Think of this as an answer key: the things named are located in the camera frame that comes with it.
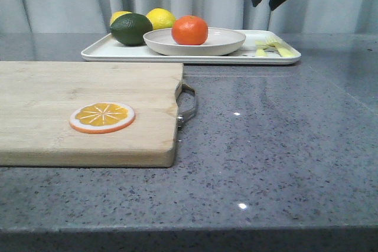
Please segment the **beige round plate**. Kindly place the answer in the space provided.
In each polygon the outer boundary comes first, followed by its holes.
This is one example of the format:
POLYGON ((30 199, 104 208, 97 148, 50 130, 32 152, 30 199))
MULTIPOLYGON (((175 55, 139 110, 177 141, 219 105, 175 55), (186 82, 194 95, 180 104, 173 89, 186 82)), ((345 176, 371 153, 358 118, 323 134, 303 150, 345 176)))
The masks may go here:
POLYGON ((220 56, 239 49, 246 40, 242 32, 225 28, 208 29, 207 40, 202 45, 180 45, 171 35, 171 28, 144 34, 145 44, 156 53, 172 56, 220 56))

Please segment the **orange tangerine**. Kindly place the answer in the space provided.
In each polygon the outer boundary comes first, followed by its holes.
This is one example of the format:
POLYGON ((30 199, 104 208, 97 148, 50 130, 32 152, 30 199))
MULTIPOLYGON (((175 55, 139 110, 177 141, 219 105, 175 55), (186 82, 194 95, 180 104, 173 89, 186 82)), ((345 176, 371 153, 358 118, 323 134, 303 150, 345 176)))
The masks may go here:
POLYGON ((179 45, 202 45, 208 38, 208 25, 200 17, 186 15, 174 22, 171 35, 179 45))

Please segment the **white bear print tray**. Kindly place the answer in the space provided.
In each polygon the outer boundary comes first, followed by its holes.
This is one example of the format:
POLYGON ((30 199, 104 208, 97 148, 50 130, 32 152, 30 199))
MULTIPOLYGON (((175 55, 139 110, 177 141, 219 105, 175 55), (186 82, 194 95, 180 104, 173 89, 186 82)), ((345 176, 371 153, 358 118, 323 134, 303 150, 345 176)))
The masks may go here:
POLYGON ((246 35, 244 44, 236 51, 220 56, 172 56, 152 51, 146 44, 127 47, 111 34, 85 48, 82 57, 87 61, 124 61, 144 63, 186 63, 186 64, 244 64, 244 65, 288 65, 301 59, 301 53, 279 36, 270 31, 235 30, 246 35), (267 45, 267 57, 256 56, 255 41, 265 41, 266 37, 276 37, 282 45, 295 54, 294 57, 281 57, 274 47, 267 45))

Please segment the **yellow plastic fork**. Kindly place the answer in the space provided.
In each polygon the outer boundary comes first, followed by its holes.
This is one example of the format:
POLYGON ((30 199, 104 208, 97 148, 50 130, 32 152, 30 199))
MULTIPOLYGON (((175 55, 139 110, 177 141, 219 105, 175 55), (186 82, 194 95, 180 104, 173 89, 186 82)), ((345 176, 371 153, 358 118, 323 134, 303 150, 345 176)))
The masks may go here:
POLYGON ((273 36, 266 37, 265 42, 267 43, 267 45, 274 47, 281 57, 294 57, 295 56, 295 54, 292 53, 286 47, 284 47, 282 43, 280 42, 280 40, 276 37, 273 37, 273 36))

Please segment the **yellow plastic knife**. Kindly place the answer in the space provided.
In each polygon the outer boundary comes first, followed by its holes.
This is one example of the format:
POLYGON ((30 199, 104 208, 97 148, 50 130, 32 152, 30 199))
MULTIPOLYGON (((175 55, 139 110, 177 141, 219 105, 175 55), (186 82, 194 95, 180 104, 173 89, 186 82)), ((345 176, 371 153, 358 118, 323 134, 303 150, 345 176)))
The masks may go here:
POLYGON ((267 49, 267 44, 265 41, 257 40, 255 41, 256 45, 256 56, 257 57, 267 57, 265 50, 267 49))

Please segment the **yellow lemon right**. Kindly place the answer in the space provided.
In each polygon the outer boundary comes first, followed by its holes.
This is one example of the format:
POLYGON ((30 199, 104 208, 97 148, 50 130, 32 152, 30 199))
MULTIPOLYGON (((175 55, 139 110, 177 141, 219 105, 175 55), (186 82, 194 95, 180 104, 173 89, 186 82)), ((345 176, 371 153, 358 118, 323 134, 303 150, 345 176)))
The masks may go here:
POLYGON ((164 28, 172 28, 176 17, 164 8, 154 8, 146 14, 150 20, 153 30, 160 30, 164 28))

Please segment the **yellow lemon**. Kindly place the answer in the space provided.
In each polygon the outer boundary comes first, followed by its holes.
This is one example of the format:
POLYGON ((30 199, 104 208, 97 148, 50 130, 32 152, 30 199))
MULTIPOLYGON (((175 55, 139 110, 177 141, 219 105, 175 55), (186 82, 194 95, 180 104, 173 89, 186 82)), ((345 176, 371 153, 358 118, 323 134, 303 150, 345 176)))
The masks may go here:
POLYGON ((109 25, 112 25, 115 20, 117 20, 120 16, 126 15, 126 14, 131 14, 130 11, 117 11, 114 12, 110 18, 109 25))
POLYGON ((164 8, 154 8, 146 14, 150 20, 153 30, 160 30, 164 28, 172 28, 176 17, 164 8))

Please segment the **green lime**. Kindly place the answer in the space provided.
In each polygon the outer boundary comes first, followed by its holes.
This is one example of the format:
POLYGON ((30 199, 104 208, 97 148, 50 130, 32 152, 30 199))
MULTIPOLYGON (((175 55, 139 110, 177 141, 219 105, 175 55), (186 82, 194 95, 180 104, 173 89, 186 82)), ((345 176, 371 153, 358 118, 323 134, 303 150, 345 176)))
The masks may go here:
POLYGON ((151 21, 137 13, 121 15, 110 25, 113 38, 127 46, 144 45, 144 34, 152 30, 151 21))

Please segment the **yellow lemon left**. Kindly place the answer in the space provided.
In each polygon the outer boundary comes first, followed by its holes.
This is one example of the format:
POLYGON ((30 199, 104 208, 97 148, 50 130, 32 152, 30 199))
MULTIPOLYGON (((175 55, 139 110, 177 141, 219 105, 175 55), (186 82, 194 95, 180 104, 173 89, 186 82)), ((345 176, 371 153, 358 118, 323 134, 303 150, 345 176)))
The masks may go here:
POLYGON ((117 20, 120 16, 126 15, 126 14, 131 14, 130 11, 117 11, 114 12, 110 18, 109 25, 112 25, 115 20, 117 20))

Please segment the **orange slice toy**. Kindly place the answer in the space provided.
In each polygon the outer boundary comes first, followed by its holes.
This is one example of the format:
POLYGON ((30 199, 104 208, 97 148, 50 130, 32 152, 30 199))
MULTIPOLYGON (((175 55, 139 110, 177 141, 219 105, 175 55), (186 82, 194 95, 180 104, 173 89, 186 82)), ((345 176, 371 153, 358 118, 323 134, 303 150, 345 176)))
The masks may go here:
POLYGON ((81 133, 105 134, 131 125, 136 118, 133 108, 117 102, 99 102, 83 106, 69 118, 70 126, 81 133))

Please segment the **grey curtain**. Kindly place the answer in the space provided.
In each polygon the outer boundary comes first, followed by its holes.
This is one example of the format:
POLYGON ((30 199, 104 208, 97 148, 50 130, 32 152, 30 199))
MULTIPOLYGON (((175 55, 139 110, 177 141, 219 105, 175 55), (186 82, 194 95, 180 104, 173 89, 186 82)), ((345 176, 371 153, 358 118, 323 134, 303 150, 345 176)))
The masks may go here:
POLYGON ((274 11, 263 0, 1 0, 1 32, 102 33, 117 11, 165 8, 197 15, 212 27, 276 33, 377 32, 377 0, 288 0, 274 11))

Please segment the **wooden cutting board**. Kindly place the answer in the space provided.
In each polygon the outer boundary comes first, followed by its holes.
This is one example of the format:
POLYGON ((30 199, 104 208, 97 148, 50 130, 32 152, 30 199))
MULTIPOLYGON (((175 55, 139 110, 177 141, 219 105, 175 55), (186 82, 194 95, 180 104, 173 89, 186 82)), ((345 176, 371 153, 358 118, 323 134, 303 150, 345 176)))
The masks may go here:
POLYGON ((179 63, 1 63, 1 165, 169 167, 179 63))

